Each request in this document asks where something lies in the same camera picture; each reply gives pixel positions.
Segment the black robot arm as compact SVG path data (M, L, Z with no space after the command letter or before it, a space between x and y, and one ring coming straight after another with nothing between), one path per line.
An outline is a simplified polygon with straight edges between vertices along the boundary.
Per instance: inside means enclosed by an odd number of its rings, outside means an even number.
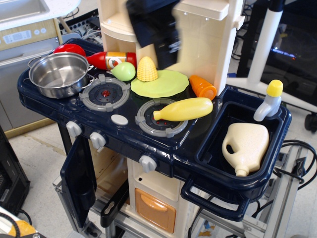
M181 39L172 11L178 0L128 0L126 8L139 45L154 45L158 69L177 63Z

